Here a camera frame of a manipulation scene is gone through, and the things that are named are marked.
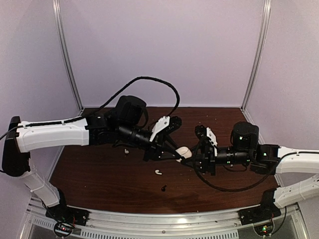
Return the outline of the white earbud charging case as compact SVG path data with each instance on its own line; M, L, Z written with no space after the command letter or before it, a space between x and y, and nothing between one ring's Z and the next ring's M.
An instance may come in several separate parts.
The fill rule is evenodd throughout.
M180 158L176 159L177 162L181 162L184 159L192 158L192 152L186 146L182 146L182 147L176 149L175 151L176 151L176 153L178 153L180 155Z

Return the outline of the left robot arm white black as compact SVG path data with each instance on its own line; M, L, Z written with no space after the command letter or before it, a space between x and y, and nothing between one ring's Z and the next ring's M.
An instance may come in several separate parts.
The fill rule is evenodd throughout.
M170 137L179 129L179 117L161 117L151 131L138 123L146 115L146 103L135 96L121 96L116 106L104 114L60 121L27 122L13 117L5 137L2 170L11 177L21 177L61 221L67 221L72 211L62 199L62 193L45 179L30 160L35 149L66 145L102 145L121 141L144 150L144 160L160 160L165 152L174 159L182 152Z

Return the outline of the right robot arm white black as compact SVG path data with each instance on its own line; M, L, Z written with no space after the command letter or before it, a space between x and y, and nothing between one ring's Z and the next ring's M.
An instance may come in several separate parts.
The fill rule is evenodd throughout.
M218 147L215 134L208 127L198 125L195 134L199 142L194 149L180 147L176 150L183 165L191 163L198 178L209 187L221 192L243 192L250 190L269 176L282 173L310 173L312 177L286 187L267 190L256 208L259 219L267 219L274 211L319 195L319 152L318 150L293 149L276 144L259 144L259 128L249 122L234 124L231 145ZM237 189L213 185L203 174L216 174L217 165L241 164L250 171L262 175L256 183Z

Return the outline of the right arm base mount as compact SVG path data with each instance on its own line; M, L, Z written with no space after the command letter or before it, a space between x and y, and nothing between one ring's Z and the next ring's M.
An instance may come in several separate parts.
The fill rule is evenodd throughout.
M241 225L255 224L281 215L281 210L274 205L255 206L238 211Z

